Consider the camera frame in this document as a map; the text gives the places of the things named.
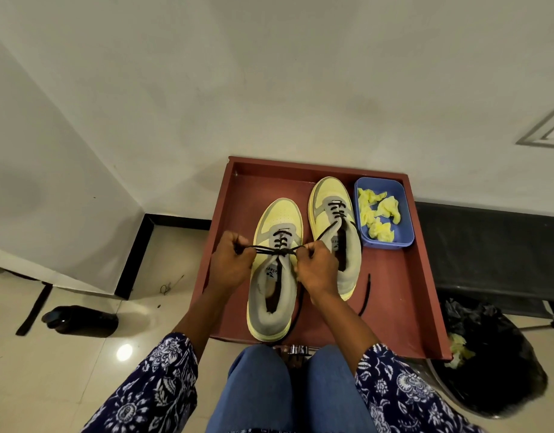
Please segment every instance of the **white wall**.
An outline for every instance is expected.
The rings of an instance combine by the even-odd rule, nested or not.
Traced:
[[[0,43],[0,266],[112,293],[141,217]]]
[[[0,0],[0,39],[151,212],[210,218],[229,154],[554,213],[554,0]]]

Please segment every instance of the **navy blue floral shirt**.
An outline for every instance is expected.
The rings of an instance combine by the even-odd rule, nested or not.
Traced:
[[[97,410],[82,432],[179,432],[197,406],[196,381],[193,345],[184,334],[171,333]],[[363,355],[355,386],[378,433],[483,433],[384,345],[374,345]]]

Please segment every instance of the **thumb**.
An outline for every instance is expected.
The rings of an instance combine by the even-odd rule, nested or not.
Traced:
[[[255,256],[257,256],[257,249],[254,247],[245,247],[243,253],[239,256],[239,259],[243,260],[247,267],[251,267],[253,265],[253,261],[255,260]]]
[[[295,255],[297,255],[297,262],[299,263],[306,263],[309,261],[309,249],[304,246],[297,249]]]

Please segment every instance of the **blue container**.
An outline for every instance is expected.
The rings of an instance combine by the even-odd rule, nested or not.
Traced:
[[[394,225],[391,219],[387,219],[380,216],[383,223],[390,222],[391,230],[395,232],[395,240],[392,243],[386,243],[369,237],[369,228],[367,225],[361,225],[361,216],[359,212],[359,192],[357,188],[364,190],[373,190],[375,194],[387,192],[387,197],[394,196],[399,202],[397,208],[399,214],[401,214],[401,222],[398,225]],[[363,239],[363,246],[376,247],[377,249],[400,249],[401,247],[410,246],[415,240],[415,233],[413,232],[413,224],[411,223],[411,214],[409,213],[409,206],[407,205],[407,197],[405,196],[405,188],[401,183],[391,179],[381,178],[359,178],[355,182],[355,193],[353,194],[353,207],[355,209],[357,227],[361,232],[361,238]],[[375,210],[377,204],[372,205],[371,209]]]

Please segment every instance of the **blue jeans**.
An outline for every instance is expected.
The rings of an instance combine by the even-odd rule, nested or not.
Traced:
[[[319,349],[293,380],[294,386],[287,366],[272,348],[244,349],[231,365],[206,433],[249,428],[376,433],[337,346]]]

